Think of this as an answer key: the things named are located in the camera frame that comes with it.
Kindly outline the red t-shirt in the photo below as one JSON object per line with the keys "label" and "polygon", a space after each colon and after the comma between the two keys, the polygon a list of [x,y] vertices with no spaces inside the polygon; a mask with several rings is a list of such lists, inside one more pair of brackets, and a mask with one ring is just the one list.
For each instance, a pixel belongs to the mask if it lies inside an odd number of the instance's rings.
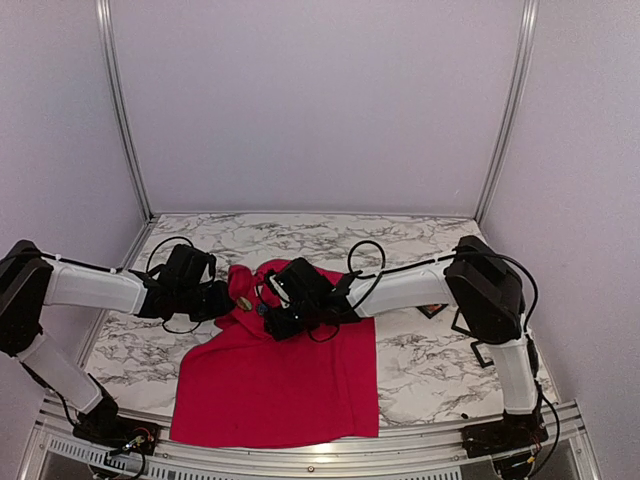
{"label": "red t-shirt", "polygon": [[375,322],[323,326],[277,342],[264,329],[255,291],[275,259],[252,270],[233,265],[229,294],[246,300],[216,319],[219,333],[183,358],[170,438],[199,447],[293,448],[342,437],[377,437],[379,403]]}

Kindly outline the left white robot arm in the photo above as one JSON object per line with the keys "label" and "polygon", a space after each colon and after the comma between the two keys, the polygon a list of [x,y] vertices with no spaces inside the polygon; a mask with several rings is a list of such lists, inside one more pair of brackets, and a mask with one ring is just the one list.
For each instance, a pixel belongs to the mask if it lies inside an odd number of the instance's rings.
{"label": "left white robot arm", "polygon": [[1,351],[73,407],[77,426],[106,445],[119,444],[127,430],[116,400],[49,335],[44,311],[116,312],[161,322],[184,315],[199,324],[234,307],[216,270],[216,257],[189,243],[136,270],[83,263],[19,240],[1,259]]}

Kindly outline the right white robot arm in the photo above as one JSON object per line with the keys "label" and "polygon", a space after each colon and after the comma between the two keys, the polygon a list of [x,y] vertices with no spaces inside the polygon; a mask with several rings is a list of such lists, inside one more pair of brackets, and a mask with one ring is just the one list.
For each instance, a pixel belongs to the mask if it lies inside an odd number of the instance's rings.
{"label": "right white robot arm", "polygon": [[457,308],[471,338],[486,345],[497,369],[504,417],[495,438],[515,448],[534,431],[543,404],[539,357],[530,333],[534,307],[524,299],[528,271],[476,236],[462,237],[450,253],[376,274],[349,270],[331,283],[309,261],[296,258],[264,274],[260,291],[278,300],[265,317],[276,340],[321,325],[340,328],[393,310],[444,304]]}

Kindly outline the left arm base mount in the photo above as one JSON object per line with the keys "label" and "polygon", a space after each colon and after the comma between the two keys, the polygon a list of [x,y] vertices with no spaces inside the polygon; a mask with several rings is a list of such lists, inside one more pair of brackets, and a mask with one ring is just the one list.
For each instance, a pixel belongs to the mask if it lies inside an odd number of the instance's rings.
{"label": "left arm base mount", "polygon": [[93,409],[77,413],[73,427],[75,437],[109,447],[111,456],[130,452],[151,456],[159,433],[156,423],[121,416],[116,401],[106,391],[101,392]]}

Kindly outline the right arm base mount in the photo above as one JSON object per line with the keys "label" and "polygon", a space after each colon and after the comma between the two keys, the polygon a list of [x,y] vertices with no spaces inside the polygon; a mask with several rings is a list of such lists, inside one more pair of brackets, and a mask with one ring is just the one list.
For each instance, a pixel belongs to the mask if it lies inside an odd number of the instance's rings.
{"label": "right arm base mount", "polygon": [[461,435],[469,458],[536,446],[549,438],[540,406],[529,414],[504,411],[500,420],[466,426]]}

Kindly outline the left aluminium frame post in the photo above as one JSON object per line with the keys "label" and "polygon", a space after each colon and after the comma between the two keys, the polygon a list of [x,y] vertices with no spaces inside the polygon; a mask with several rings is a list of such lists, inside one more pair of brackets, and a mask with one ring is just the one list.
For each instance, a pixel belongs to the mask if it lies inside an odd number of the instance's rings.
{"label": "left aluminium frame post", "polygon": [[95,6],[106,77],[109,85],[116,127],[122,144],[127,170],[129,172],[140,215],[145,223],[150,223],[154,219],[154,214],[144,185],[142,170],[138,160],[131,125],[128,118],[118,63],[111,2],[108,0],[97,0],[95,2]]}

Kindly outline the aluminium frame post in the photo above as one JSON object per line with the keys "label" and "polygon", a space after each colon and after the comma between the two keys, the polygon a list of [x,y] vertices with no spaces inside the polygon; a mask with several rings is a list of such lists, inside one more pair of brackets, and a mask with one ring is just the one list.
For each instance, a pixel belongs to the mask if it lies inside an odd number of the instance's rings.
{"label": "aluminium frame post", "polygon": [[97,0],[95,2],[95,6],[106,77],[109,85],[116,127],[122,144],[127,170],[129,172],[140,215],[145,223],[150,223],[154,219],[154,214],[144,185],[142,170],[138,160],[131,125],[128,118],[118,63],[111,2],[108,0]]}
{"label": "aluminium frame post", "polygon": [[522,15],[515,51],[515,59],[508,85],[506,102],[499,125],[489,167],[476,204],[474,220],[481,225],[490,210],[504,168],[517,114],[524,96],[534,49],[540,2],[523,2]]}

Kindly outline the right aluminium frame post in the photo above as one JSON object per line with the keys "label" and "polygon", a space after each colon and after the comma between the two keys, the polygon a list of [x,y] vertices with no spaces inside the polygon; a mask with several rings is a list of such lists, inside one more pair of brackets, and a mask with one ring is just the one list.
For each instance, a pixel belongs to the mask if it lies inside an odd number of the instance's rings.
{"label": "right aluminium frame post", "polygon": [[534,49],[540,2],[523,2],[522,15],[515,51],[515,59],[508,85],[506,102],[499,125],[489,167],[476,204],[474,220],[481,225],[490,210],[504,168],[517,114],[524,96]]}

